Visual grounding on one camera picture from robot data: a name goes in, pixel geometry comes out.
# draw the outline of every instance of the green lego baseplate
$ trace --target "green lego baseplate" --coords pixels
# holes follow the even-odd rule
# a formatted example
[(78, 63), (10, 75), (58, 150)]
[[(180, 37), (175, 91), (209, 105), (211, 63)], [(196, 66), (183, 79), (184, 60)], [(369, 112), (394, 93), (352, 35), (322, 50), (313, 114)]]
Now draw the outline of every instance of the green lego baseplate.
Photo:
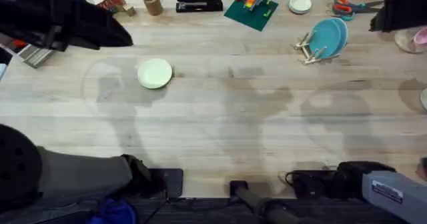
[[(274, 1), (270, 1), (268, 4), (267, 2), (268, 0), (263, 0), (254, 8), (253, 11), (249, 11), (244, 8), (245, 0), (234, 1), (224, 15), (234, 21), (247, 25), (248, 27), (262, 31), (279, 5)], [(265, 17), (264, 14), (269, 10), (272, 10), (270, 15)]]

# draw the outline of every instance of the blue cloth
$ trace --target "blue cloth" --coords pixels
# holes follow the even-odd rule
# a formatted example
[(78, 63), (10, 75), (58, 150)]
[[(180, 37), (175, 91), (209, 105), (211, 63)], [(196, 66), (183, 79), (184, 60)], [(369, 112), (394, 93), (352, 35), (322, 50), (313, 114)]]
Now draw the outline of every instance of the blue cloth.
[(137, 218), (133, 208), (124, 200), (107, 199), (86, 224), (137, 224)]

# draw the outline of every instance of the blue plate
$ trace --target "blue plate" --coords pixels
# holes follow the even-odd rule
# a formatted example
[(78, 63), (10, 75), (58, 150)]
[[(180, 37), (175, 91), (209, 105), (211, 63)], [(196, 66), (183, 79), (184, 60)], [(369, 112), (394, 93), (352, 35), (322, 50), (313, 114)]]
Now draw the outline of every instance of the blue plate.
[(313, 53), (316, 49), (319, 52), (327, 47), (326, 50), (320, 55), (320, 58), (330, 57), (335, 53), (341, 41), (341, 32), (338, 24), (331, 18), (320, 21), (314, 28), (315, 31), (312, 39), (310, 40), (310, 51)]
[(335, 52), (332, 54), (332, 55), (337, 55), (337, 54), (341, 53), (342, 49), (347, 44), (348, 28), (347, 28), (346, 22), (343, 21), (342, 19), (340, 19), (340, 18), (331, 18), (331, 19), (333, 19), (335, 21), (335, 23), (340, 28), (340, 32), (341, 32), (340, 44), (338, 45), (338, 47), (335, 50)]

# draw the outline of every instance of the pink object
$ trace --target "pink object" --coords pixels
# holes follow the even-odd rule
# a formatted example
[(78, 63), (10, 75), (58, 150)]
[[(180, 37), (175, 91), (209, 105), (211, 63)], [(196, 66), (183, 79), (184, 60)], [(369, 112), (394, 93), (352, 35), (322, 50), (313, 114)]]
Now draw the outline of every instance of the pink object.
[(427, 45), (427, 27), (414, 36), (414, 42), (419, 45)]

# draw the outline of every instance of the white sticker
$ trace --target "white sticker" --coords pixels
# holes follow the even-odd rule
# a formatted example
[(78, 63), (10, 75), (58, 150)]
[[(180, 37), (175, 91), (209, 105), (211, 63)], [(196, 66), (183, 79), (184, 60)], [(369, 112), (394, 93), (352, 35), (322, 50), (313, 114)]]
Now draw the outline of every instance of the white sticker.
[(400, 203), (400, 204), (403, 203), (403, 192), (391, 186), (388, 186), (378, 181), (372, 181), (372, 190), (378, 194), (381, 194), (387, 198), (390, 198), (391, 200), (397, 203)]

